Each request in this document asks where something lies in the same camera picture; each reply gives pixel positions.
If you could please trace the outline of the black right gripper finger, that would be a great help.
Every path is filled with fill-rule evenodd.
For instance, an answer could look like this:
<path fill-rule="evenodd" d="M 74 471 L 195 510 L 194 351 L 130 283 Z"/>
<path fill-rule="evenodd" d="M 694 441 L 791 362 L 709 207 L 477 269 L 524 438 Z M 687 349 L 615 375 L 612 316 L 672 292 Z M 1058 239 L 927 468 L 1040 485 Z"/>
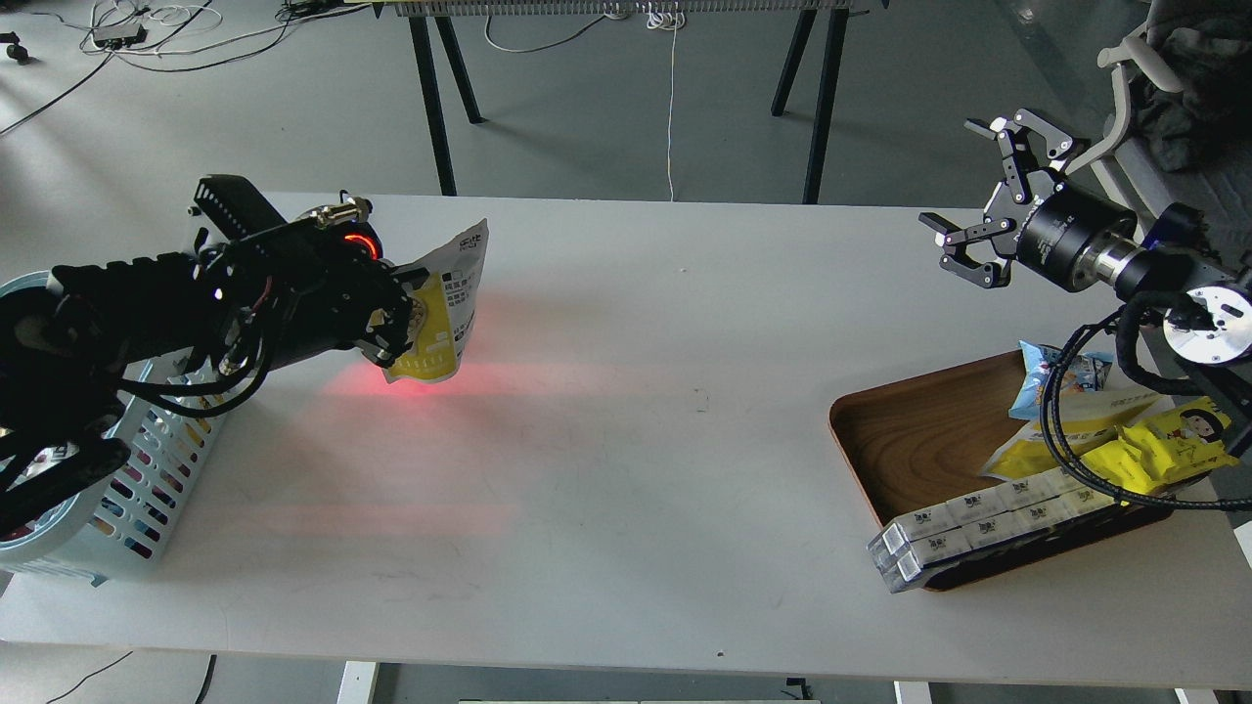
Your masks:
<path fill-rule="evenodd" d="M 1090 147 L 1087 139 L 1030 109 L 1017 109 L 989 123 L 970 116 L 964 128 L 997 143 L 1005 178 L 993 190 L 990 204 L 1042 203 L 1067 182 L 1069 165 Z"/>
<path fill-rule="evenodd" d="M 944 271 L 984 289 L 1010 286 L 1012 262 L 1017 259 L 1020 238 L 1018 220 L 1012 217 L 985 218 L 980 224 L 959 229 L 935 212 L 921 212 L 919 222 L 934 232 L 935 243 L 942 249 L 940 267 Z M 992 261 L 975 261 L 970 256 L 972 248 L 982 243 L 990 246 L 997 254 Z"/>

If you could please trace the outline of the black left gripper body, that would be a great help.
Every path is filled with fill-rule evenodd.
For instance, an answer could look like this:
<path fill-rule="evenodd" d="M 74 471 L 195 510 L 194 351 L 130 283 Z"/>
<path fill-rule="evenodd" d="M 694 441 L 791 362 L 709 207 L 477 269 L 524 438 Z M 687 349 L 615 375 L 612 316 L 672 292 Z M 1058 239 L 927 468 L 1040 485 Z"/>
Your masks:
<path fill-rule="evenodd" d="M 319 241 L 310 225 L 283 217 L 240 175 L 202 177 L 192 241 L 197 282 L 194 356 L 223 375 L 269 373 L 332 349 L 358 349 L 372 276 L 387 259 L 357 246 Z"/>

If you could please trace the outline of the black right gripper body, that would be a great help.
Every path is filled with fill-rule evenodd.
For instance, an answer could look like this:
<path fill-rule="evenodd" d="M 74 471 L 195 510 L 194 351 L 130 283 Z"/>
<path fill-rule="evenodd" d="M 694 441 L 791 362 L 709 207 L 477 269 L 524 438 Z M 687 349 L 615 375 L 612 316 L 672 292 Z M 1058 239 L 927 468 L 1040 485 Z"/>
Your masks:
<path fill-rule="evenodd" d="M 1077 293 L 1096 284 L 1096 259 L 1132 234 L 1136 212 L 1080 188 L 1032 185 L 1030 208 L 1020 219 L 1017 261 L 1060 289 Z"/>

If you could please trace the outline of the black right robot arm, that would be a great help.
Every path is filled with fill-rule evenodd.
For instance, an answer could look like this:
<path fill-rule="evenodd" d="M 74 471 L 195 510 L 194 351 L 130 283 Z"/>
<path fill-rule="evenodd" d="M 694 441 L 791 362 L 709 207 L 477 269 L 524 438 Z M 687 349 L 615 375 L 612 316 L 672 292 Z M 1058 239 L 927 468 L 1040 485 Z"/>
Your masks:
<path fill-rule="evenodd" d="M 1124 375 L 1163 395 L 1206 395 L 1229 415 L 1224 443 L 1249 456 L 1249 269 L 1219 264 L 1206 249 L 1202 215 L 1174 204 L 1133 241 L 1136 212 L 1069 184 L 1084 152 L 1044 116 L 1018 109 L 967 129 L 997 144 L 1002 182 L 982 220 L 959 227 L 933 212 L 919 219 L 934 232 L 940 266 L 974 286 L 1009 286 L 1019 262 L 1067 292 L 1112 286 L 1128 329 L 1117 346 Z M 1144 309 L 1163 314 L 1163 333 L 1186 378 L 1149 380 L 1136 365 Z"/>

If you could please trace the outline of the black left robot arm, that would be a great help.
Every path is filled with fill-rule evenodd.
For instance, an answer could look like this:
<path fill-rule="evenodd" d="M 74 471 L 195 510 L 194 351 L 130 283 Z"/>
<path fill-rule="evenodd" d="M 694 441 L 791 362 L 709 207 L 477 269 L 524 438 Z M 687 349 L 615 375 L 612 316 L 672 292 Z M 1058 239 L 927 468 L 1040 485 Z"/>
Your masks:
<path fill-rule="evenodd" d="M 371 212 L 341 195 L 285 220 L 245 177 L 207 175 L 192 205 L 207 224 L 185 251 L 58 266 L 4 294 L 3 534 L 126 463 L 126 441 L 106 437 L 121 393 L 214 418 L 331 349 L 389 370 L 429 269 L 388 262 Z"/>

